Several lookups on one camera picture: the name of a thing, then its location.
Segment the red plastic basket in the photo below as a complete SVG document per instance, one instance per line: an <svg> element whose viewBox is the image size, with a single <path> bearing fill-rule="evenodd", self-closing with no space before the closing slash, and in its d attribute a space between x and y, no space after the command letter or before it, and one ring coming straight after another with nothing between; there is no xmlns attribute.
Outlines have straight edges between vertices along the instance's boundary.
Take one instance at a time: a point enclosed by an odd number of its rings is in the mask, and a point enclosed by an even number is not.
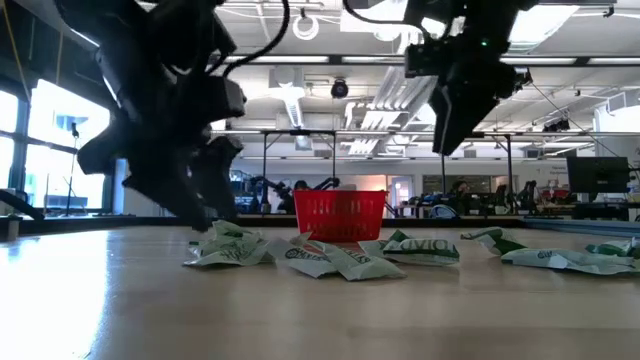
<svg viewBox="0 0 640 360"><path fill-rule="evenodd" d="M386 196L385 191L296 190L299 231L328 243L377 240Z"/></svg>

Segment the black metal rig frame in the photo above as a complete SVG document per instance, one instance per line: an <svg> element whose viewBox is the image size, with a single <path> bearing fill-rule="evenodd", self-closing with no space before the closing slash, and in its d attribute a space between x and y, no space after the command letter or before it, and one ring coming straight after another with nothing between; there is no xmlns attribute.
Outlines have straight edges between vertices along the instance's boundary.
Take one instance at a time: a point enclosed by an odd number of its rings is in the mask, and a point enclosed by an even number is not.
<svg viewBox="0 0 640 360"><path fill-rule="evenodd" d="M512 137L514 133L511 132L472 132L467 140L475 140L475 139L484 139L491 138L493 139L503 150L507 153L507 177L508 177L508 190L507 194L509 196L513 195L514 190L514 182L513 182L513 161L512 161ZM441 162L441 179L442 192L446 192L448 190L446 184L446 169L445 169L445 155L444 153L440 154L440 162Z"/></svg>
<svg viewBox="0 0 640 360"><path fill-rule="evenodd" d="M330 149L332 150L332 182L331 185L333 188L336 187L335 178L336 178L336 145L337 145L337 132L335 130L317 130L317 129L303 129L300 127L289 129L289 130L261 130L260 133L263 135L263 155L262 155L262 176L266 177L266 169L267 169L267 151L269 147L275 143L282 135L289 135L292 137L297 136L312 136L317 135L321 139L324 136L331 136L333 138L332 142L327 142ZM277 134L277 138L268 142L268 137L271 134Z"/></svg>

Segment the long ceiling light strip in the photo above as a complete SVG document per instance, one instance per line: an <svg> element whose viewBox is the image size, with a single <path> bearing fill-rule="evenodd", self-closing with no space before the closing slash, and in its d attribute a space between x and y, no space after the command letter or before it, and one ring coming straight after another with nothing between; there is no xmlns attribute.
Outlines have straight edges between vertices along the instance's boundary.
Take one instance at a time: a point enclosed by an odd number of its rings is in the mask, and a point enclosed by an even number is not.
<svg viewBox="0 0 640 360"><path fill-rule="evenodd" d="M324 65L328 56L322 55L265 55L248 62L248 65Z"/></svg>
<svg viewBox="0 0 640 360"><path fill-rule="evenodd" d="M506 56L502 62L516 66L531 67L636 67L640 66L640 56L634 57L535 57ZM343 56L344 64L399 65L404 63L402 56Z"/></svg>

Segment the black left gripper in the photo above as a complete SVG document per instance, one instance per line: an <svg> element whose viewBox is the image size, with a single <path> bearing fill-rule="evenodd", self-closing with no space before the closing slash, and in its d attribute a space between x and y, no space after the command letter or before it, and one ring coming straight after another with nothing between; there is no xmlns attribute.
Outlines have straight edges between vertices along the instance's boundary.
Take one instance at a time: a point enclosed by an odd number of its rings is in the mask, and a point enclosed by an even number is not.
<svg viewBox="0 0 640 360"><path fill-rule="evenodd" d="M218 217L237 216L230 180L234 158L243 150L237 138L211 138L216 122L209 78L176 83L161 101L150 121L133 120L119 102L115 120L78 152L78 162L87 175L105 174L111 162L125 158L132 172L124 181L135 190L186 222L193 230L206 232L211 221L197 193L190 187L190 173L204 204Z"/></svg>

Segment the large black computer monitor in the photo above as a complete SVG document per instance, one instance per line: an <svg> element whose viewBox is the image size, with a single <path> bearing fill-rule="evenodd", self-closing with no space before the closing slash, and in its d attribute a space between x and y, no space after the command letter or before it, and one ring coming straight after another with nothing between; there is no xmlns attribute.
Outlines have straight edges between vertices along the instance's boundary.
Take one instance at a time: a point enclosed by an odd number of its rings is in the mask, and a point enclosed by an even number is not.
<svg viewBox="0 0 640 360"><path fill-rule="evenodd" d="M573 193L626 193L630 167L626 157L568 157Z"/></svg>

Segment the thin black tripod stand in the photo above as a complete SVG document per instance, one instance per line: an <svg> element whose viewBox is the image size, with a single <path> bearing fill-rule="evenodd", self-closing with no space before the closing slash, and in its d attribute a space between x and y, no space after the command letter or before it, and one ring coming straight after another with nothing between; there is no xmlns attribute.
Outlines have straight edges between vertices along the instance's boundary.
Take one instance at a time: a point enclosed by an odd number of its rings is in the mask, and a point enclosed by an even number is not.
<svg viewBox="0 0 640 360"><path fill-rule="evenodd" d="M77 151L78 151L78 140L79 140L79 131L77 129L77 123L75 121L73 121L71 123L71 135L74 139L74 153L72 154L72 160L71 160L71 166L70 166L70 173L69 173L69 179L67 182L68 185L68 191L67 191L67 198L66 198L66 207L65 207L65 212L64 215L66 217L70 216L70 208L71 208L71 195L72 195L72 190L73 190L73 176L74 176L74 171L75 171L75 163L76 163L76 155L77 155Z"/></svg>

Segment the white ceiling air duct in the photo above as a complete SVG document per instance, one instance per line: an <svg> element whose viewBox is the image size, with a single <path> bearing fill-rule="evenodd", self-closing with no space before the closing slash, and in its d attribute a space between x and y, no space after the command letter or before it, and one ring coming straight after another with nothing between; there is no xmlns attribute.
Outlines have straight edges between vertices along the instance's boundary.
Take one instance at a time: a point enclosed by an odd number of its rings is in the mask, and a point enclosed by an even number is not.
<svg viewBox="0 0 640 360"><path fill-rule="evenodd" d="M269 95L281 100L293 128L303 127L300 100L306 96L304 72L301 67L276 66L269 71Z"/></svg>

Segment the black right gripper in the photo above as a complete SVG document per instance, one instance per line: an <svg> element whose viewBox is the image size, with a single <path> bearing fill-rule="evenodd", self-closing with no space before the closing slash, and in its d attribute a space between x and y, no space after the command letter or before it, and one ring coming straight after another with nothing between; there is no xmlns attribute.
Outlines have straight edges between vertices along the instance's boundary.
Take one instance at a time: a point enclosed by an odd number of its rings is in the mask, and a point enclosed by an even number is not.
<svg viewBox="0 0 640 360"><path fill-rule="evenodd" d="M433 150L452 154L496 106L531 83L531 71L501 61L509 50L516 9L464 9L461 31L447 36L451 65L439 75L430 97L436 114ZM450 90L475 89L484 93Z"/></svg>

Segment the white green packet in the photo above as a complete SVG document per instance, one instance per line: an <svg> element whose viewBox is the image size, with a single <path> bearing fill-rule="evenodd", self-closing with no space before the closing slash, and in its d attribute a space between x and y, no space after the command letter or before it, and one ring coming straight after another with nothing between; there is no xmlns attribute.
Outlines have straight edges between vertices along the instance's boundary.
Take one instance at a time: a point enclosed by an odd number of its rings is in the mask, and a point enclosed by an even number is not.
<svg viewBox="0 0 640 360"><path fill-rule="evenodd" d="M640 274L640 260L632 257L566 249L519 249L506 253L501 261L516 266L571 270L592 275Z"/></svg>
<svg viewBox="0 0 640 360"><path fill-rule="evenodd" d="M214 241L192 246L190 251L195 255L195 258L185 261L184 266L254 266L274 262L273 256L267 251L265 241L234 240L226 243Z"/></svg>
<svg viewBox="0 0 640 360"><path fill-rule="evenodd" d="M460 254L456 246L444 239L405 239L389 242L383 248L386 258L414 265L448 266L457 264Z"/></svg>
<svg viewBox="0 0 640 360"><path fill-rule="evenodd" d="M585 247L585 250L592 254L640 259L640 239L632 238L630 240L609 241L598 245L590 244Z"/></svg>
<svg viewBox="0 0 640 360"><path fill-rule="evenodd" d="M406 277L403 270L383 258L319 241L309 244L320 250L348 281Z"/></svg>
<svg viewBox="0 0 640 360"><path fill-rule="evenodd" d="M364 253L368 254L369 256L383 257L384 256L383 250L387 245L393 242L402 242L409 238L410 236L405 234L401 230L396 230L386 240L360 241L358 245L364 251Z"/></svg>
<svg viewBox="0 0 640 360"><path fill-rule="evenodd" d="M286 265L313 278L337 274L338 270L324 254L312 252L304 247L311 235L311 232L307 232L290 240L272 239L267 245L267 251L278 264Z"/></svg>
<svg viewBox="0 0 640 360"><path fill-rule="evenodd" d="M501 227L488 227L471 232L462 232L460 239L474 241L482 245L490 253L498 256L525 248L523 244L515 240L509 231Z"/></svg>
<svg viewBox="0 0 640 360"><path fill-rule="evenodd" d="M259 232L253 232L224 220L214 221L213 230L214 239L219 241L240 239L247 242L257 243L261 239L261 234Z"/></svg>

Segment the blue white bag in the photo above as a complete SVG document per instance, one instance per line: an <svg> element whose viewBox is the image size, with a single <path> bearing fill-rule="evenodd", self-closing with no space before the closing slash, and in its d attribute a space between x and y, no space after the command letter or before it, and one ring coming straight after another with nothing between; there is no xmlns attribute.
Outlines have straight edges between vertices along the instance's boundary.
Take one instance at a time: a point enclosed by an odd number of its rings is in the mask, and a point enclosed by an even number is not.
<svg viewBox="0 0 640 360"><path fill-rule="evenodd" d="M448 219L458 219L459 215L457 211L452 207L444 204L438 204L433 206L429 211L429 218L448 220Z"/></svg>

